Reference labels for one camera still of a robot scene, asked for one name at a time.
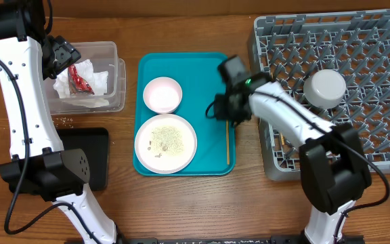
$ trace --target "clear plastic container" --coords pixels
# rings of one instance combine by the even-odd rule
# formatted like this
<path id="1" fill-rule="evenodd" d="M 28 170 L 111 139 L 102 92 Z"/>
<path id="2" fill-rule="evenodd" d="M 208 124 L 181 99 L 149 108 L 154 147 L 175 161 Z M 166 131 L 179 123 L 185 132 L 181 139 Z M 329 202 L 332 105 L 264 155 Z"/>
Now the clear plastic container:
<path id="1" fill-rule="evenodd" d="M 125 62 L 118 58 L 116 45 L 111 41 L 93 43 L 72 43 L 81 53 L 82 58 L 77 62 L 90 59 L 94 72 L 108 71 L 108 91 L 102 96 L 71 96 L 60 98 L 53 88 L 55 80 L 45 80 L 47 102 L 52 115 L 104 113 L 121 111 L 125 105 L 126 96 L 126 67 Z M 109 105 L 97 108 L 77 106 L 72 103 L 94 103 L 100 100 L 109 101 Z"/>

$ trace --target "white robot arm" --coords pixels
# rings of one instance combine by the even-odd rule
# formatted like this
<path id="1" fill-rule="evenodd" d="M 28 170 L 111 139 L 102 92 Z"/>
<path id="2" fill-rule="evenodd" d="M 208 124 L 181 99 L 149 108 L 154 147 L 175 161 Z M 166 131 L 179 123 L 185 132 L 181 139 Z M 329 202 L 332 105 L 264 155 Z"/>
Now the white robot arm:
<path id="1" fill-rule="evenodd" d="M 254 114 L 298 148 L 302 187 L 313 204 L 301 241 L 305 244 L 336 243 L 342 238 L 343 222 L 337 230 L 341 214 L 353 207 L 364 189 L 371 185 L 366 162 L 334 143 L 340 140 L 362 155 L 358 134 L 348 124 L 334 126 L 311 113 L 292 99 L 278 82 L 271 82 L 266 74 L 251 75 L 239 57 L 224 61 L 218 70 L 226 91 L 215 96 L 206 116 L 227 119 L 238 125 Z M 213 116 L 209 115 L 210 108 L 213 108 Z M 341 160 L 329 165 L 328 152 L 340 154 Z"/>
<path id="2" fill-rule="evenodd" d="M 53 126 L 43 80 L 55 79 L 81 56 L 62 37 L 47 35 L 44 23 L 42 1 L 23 0 L 0 5 L 0 62 L 5 65 L 0 65 L 0 83 L 11 132 L 12 158 L 12 162 L 0 165 L 1 177 L 12 189 L 20 185 L 20 192 L 41 195 L 45 201 L 59 207 L 84 243 L 124 243 L 118 227 L 106 216 L 91 192 L 89 171 L 84 172 L 79 163 L 84 161 L 84 165 L 88 165 L 85 153 L 81 149 L 64 150 Z M 20 97 L 26 121 L 21 116 Z M 25 123 L 29 142 L 24 139 Z M 29 154 L 25 155 L 27 146 Z M 28 170 L 24 167 L 27 161 Z M 23 171 L 25 177 L 20 182 Z M 23 231 L 9 230 L 7 220 L 5 224 L 9 234 Z"/>
<path id="3" fill-rule="evenodd" d="M 305 115 L 311 122 L 318 125 L 326 132 L 331 131 L 334 126 L 330 121 L 323 120 L 319 116 L 311 113 L 292 99 L 281 87 L 279 82 L 269 82 L 258 87 L 256 92 L 262 92 L 279 97 L 294 106 L 300 113 Z M 275 98 L 266 97 L 263 94 L 253 94 L 249 97 L 249 104 L 253 114 L 260 119 L 267 121 L 272 127 L 280 131 L 285 138 L 298 148 L 305 144 L 308 139 L 318 139 L 324 134 L 311 128 L 311 125 L 302 120 L 294 111 L 292 111 L 283 102 Z M 311 210 L 309 224 L 305 227 L 305 236 L 311 244 L 333 244 L 334 232 L 339 221 L 339 217 L 344 210 L 353 207 L 355 201 L 349 201 L 338 208 L 338 211 L 330 215 L 326 212 L 317 210 L 314 206 Z M 341 229 L 338 238 L 342 238 Z"/>

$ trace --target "teal tray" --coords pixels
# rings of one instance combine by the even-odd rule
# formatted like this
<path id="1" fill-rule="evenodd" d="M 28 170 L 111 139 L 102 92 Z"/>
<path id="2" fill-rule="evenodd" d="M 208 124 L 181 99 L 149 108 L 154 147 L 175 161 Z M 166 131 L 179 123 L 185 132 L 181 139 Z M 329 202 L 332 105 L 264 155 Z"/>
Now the teal tray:
<path id="1" fill-rule="evenodd" d="M 207 106 L 216 93 L 225 91 L 225 84 L 217 66 L 227 58 L 220 53 L 165 53 L 148 54 L 139 62 L 135 112 L 135 135 L 149 118 L 156 115 L 147 108 L 142 98 L 148 82 L 157 77 L 176 80 L 183 99 L 174 114 L 186 119 L 194 128 L 198 148 L 191 163 L 174 174 L 162 175 L 146 169 L 133 151 L 133 166 L 144 176 L 223 176 L 236 164 L 236 138 L 234 128 L 229 127 L 230 164 L 227 165 L 225 121 L 207 119 Z"/>

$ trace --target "gray dish rack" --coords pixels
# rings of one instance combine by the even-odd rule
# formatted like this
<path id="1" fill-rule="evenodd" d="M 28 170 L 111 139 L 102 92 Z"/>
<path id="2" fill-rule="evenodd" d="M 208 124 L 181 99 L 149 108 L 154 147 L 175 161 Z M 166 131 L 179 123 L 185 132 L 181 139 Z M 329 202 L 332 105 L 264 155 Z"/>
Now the gray dish rack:
<path id="1" fill-rule="evenodd" d="M 390 173 L 390 9 L 258 17 L 248 53 L 253 72 L 269 73 L 313 113 L 351 123 L 367 159 Z M 342 102 L 327 110 L 310 105 L 303 93 L 305 78 L 325 68 L 347 83 Z M 259 134 L 267 177 L 298 180 L 297 149 L 265 121 Z"/>

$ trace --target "black cable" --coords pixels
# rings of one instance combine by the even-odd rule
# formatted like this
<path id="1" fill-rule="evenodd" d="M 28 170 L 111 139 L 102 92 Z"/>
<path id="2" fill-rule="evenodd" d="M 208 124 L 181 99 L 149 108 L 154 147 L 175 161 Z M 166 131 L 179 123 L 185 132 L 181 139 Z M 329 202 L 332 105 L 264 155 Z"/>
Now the black cable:
<path id="1" fill-rule="evenodd" d="M 53 25 L 53 11 L 52 11 L 52 3 L 51 0 L 47 0 L 47 4 L 49 6 L 49 20 L 47 21 L 47 27 L 45 29 L 46 34 L 50 34 L 52 31 Z"/>
<path id="2" fill-rule="evenodd" d="M 216 103 L 216 100 L 214 100 L 213 102 L 211 102 L 211 103 L 209 104 L 209 106 L 207 107 L 207 109 L 206 109 L 206 117 L 207 117 L 208 119 L 213 119 L 213 118 L 215 118 L 215 115 L 213 115 L 213 116 L 210 116 L 210 115 L 209 115 L 210 108 L 211 108 L 213 105 L 215 105 L 215 103 Z"/>
<path id="3" fill-rule="evenodd" d="M 300 111 L 298 111 L 294 106 L 289 104 L 286 100 L 283 100 L 280 97 L 277 97 L 277 96 L 274 96 L 274 95 L 271 95 L 271 94 L 267 94 L 267 93 L 264 93 L 264 92 L 260 92 L 260 91 L 255 91 L 254 94 L 260 94 L 260 95 L 268 96 L 270 98 L 273 98 L 273 99 L 276 99 L 276 100 L 282 102 L 287 107 L 289 107 L 291 110 L 293 110 L 293 112 L 295 112 L 306 123 L 311 125 L 314 129 L 318 130 L 320 133 L 322 133 L 324 135 L 328 135 L 328 132 L 326 132 L 323 129 L 321 129 L 320 127 L 318 127 L 317 124 L 311 122 L 305 115 L 300 113 Z M 333 141 L 336 144 L 338 144 L 339 146 L 343 147 L 344 149 L 346 149 L 349 152 L 353 153 L 354 155 L 358 156 L 361 160 L 365 161 L 378 174 L 378 176 L 380 176 L 381 180 L 383 181 L 383 184 L 385 185 L 385 189 L 386 189 L 385 196 L 383 196 L 382 199 L 380 199 L 378 201 L 375 201 L 373 203 L 367 203 L 367 204 L 362 204 L 362 205 L 350 207 L 349 209 L 346 209 L 343 213 L 341 213 L 341 216 L 340 216 L 340 218 L 338 220 L 337 226 L 335 228 L 335 233 L 334 233 L 334 244 L 337 244 L 338 243 L 339 228 L 341 227 L 341 224 L 343 223 L 344 217 L 347 217 L 348 213 L 350 213 L 351 211 L 354 211 L 354 210 L 357 210 L 357 209 L 363 209 L 363 208 L 367 208 L 367 207 L 375 207 L 375 206 L 378 206 L 378 205 L 386 202 L 387 199 L 390 196 L 390 186 L 389 186 L 389 182 L 386 179 L 386 176 L 384 175 L 384 173 L 375 164 L 373 164 L 371 161 L 367 160 L 366 157 L 364 157 L 363 155 L 361 155 L 360 153 L 358 153 L 357 151 L 355 151 L 354 149 L 352 149 L 351 147 L 346 145 L 344 142 L 336 139 L 333 136 L 331 136 L 331 139 L 333 139 Z"/>
<path id="4" fill-rule="evenodd" d="M 22 172 L 20 174 L 18 185 L 16 186 L 12 201 L 11 201 L 9 209 L 7 211 L 7 215 L 5 217 L 4 231 L 9 235 L 16 235 L 16 234 L 30 228 L 35 222 L 37 222 L 40 218 L 42 218 L 45 214 L 49 213 L 51 210 L 53 210 L 59 206 L 66 206 L 67 208 L 69 208 L 69 210 L 73 211 L 73 213 L 75 214 L 75 216 L 78 218 L 79 222 L 81 223 L 82 227 L 85 229 L 85 231 L 89 235 L 89 238 L 93 239 L 97 244 L 100 244 L 97 237 L 95 237 L 92 234 L 92 232 L 88 229 L 87 225 L 85 224 L 84 220 L 82 219 L 82 217 L 78 213 L 78 211 L 69 203 L 56 203 L 55 205 L 52 205 L 51 207 L 48 207 L 45 211 L 41 212 L 37 217 L 35 217 L 33 220 L 31 220 L 28 224 L 26 224 L 22 228 L 19 228 L 17 230 L 10 230 L 9 229 L 10 218 L 12 217 L 14 205 L 16 204 L 16 200 L 18 199 L 18 195 L 20 192 L 20 187 L 21 187 L 22 182 L 24 181 L 25 176 L 26 176 L 26 168 L 28 167 L 29 156 L 30 156 L 30 141 L 29 141 L 28 127 L 26 126 L 26 114 L 25 114 L 25 107 L 24 107 L 24 103 L 23 103 L 23 99 L 22 99 L 22 94 L 20 93 L 18 83 L 16 82 L 17 77 L 15 77 L 13 75 L 13 73 L 10 71 L 10 69 L 8 69 L 8 67 L 1 60 L 0 60 L 0 66 L 7 73 L 10 81 L 12 81 L 14 91 L 15 91 L 16 97 L 18 99 L 20 118 L 22 120 L 22 129 L 24 131 L 24 143 L 25 143 L 24 165 L 23 165 Z"/>
<path id="5" fill-rule="evenodd" d="M 61 206 L 65 206 L 67 207 L 69 210 L 73 211 L 73 213 L 75 214 L 75 216 L 78 218 L 79 222 L 81 223 L 82 227 L 85 229 L 85 231 L 87 232 L 87 234 L 89 235 L 89 238 L 90 239 L 93 239 L 97 244 L 100 244 L 99 242 L 99 239 L 93 235 L 93 233 L 88 229 L 87 225 L 85 224 L 84 220 L 82 219 L 81 215 L 79 214 L 79 212 L 73 207 L 73 205 L 69 204 L 69 203 L 56 203 L 50 207 L 48 207 L 47 209 L 45 209 L 45 211 L 41 212 L 38 216 L 36 216 L 34 219 L 32 219 L 28 224 L 26 224 L 24 227 L 20 228 L 20 232 L 26 230 L 27 228 L 30 228 L 33 224 L 35 224 L 35 222 L 37 222 L 38 220 L 40 220 L 44 215 L 46 215 L 47 213 L 49 213 L 50 211 L 52 211 L 53 209 L 57 208 L 57 207 L 61 207 Z"/>

